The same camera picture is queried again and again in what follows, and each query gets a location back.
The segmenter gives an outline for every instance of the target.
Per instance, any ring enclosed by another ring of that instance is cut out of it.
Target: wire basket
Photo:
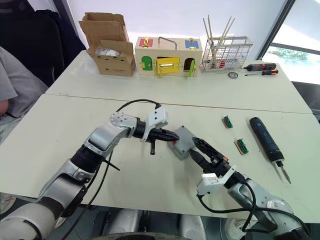
[[[205,72],[241,70],[253,43],[247,36],[212,37],[202,58]]]

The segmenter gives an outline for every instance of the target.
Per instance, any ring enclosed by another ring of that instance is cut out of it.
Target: green connector
[[[247,149],[247,147],[246,147],[246,145],[245,145],[245,143],[244,143],[244,141],[242,141],[242,139],[239,139],[239,140],[237,141],[237,143],[238,143],[239,147],[241,148],[241,151],[242,151],[244,154],[247,154],[247,153],[249,152],[248,149]]]
[[[223,119],[224,119],[225,124],[227,125],[227,127],[228,127],[229,129],[232,129],[233,126],[232,126],[232,123],[231,123],[229,117],[228,117],[228,116],[225,116]]]

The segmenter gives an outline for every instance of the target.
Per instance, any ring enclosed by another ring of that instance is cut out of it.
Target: robotic arm
[[[23,205],[1,220],[0,239],[47,239],[59,217],[74,213],[87,193],[85,184],[120,139],[135,137],[150,142],[150,154],[154,155],[156,140],[179,140],[174,132],[161,129],[167,124],[168,115],[163,106],[158,106],[145,122],[123,112],[113,113],[43,186],[36,202]]]
[[[206,194],[218,191],[224,186],[228,194],[236,200],[243,208],[251,208],[253,196],[247,183],[256,195],[256,206],[259,208],[268,208],[281,210],[293,214],[290,205],[283,199],[270,194],[262,186],[236,171],[236,166],[230,166],[228,158],[215,150],[203,139],[193,137],[195,146],[210,158],[210,162],[202,154],[195,150],[190,151],[192,159],[203,169],[204,174],[197,185],[198,198]],[[292,216],[279,212],[265,211],[257,209],[254,215],[262,226],[276,240],[310,240],[303,226]]]

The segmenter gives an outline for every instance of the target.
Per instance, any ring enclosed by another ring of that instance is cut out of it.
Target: metal handle
[[[165,38],[165,37],[163,37],[163,36],[160,36],[160,37],[158,37],[158,44],[160,44],[160,39],[167,40],[167,41],[173,43],[173,44],[175,45],[175,50],[177,50],[178,45],[177,45],[177,43],[176,43],[175,41],[170,40],[170,39],[168,39],[168,38]]]

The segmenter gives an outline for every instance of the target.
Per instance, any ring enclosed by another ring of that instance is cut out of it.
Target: gray shirt
[[[0,101],[8,100],[7,113],[22,117],[47,89],[18,59],[0,47]],[[0,125],[12,120],[9,115],[2,115]]]

